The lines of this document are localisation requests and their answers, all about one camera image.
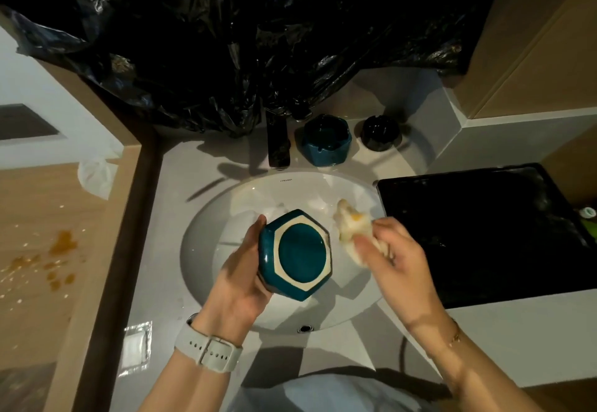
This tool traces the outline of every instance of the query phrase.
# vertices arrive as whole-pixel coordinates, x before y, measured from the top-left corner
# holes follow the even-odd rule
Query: white watch strap
[[[180,329],[174,347],[197,365],[217,373],[234,370],[243,352],[243,348],[237,348],[229,341],[197,332],[190,326],[190,320]]]

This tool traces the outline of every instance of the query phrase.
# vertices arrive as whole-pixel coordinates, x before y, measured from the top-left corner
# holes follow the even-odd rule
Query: sink basin
[[[183,237],[180,267],[190,294],[199,304],[205,303],[220,268],[260,213],[271,222],[290,210],[302,209],[330,233],[332,276],[304,302],[274,294],[254,330],[309,332],[360,314],[382,295],[369,270],[357,266],[340,245],[332,215],[341,198],[374,218],[383,217],[372,186],[338,174],[287,170],[224,191],[198,212]]]

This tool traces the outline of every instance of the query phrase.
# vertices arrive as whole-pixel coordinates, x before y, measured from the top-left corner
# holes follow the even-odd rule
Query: faucet
[[[293,106],[281,112],[265,111],[267,125],[267,157],[269,166],[276,170],[284,170],[290,166],[290,140],[288,139],[287,117],[291,115],[296,121],[308,120],[313,113],[307,105]]]

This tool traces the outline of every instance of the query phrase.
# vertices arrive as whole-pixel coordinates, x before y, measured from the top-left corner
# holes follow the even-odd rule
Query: white countertop
[[[353,129],[355,121],[349,124]],[[317,170],[290,138],[291,168]],[[179,269],[180,244],[189,222],[222,191],[269,170],[265,128],[237,140],[219,133],[198,139],[180,142],[164,155],[128,322],[152,321],[152,353],[147,370],[116,379],[110,408],[115,412],[137,410],[168,361],[183,321],[197,311],[184,283],[168,276]],[[414,175],[398,150],[372,152],[355,137],[345,163],[318,170],[369,184]],[[597,290],[590,290],[453,309],[450,314],[519,386],[531,386],[597,376],[595,308]],[[441,382],[383,299],[351,321],[310,334],[251,332],[244,348],[222,410],[243,381],[247,386],[267,385],[350,365]]]

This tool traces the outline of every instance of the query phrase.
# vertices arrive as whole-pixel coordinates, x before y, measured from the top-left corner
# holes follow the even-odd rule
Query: person's clothing
[[[228,412],[437,412],[375,379],[316,374],[290,380],[270,389],[244,389]]]

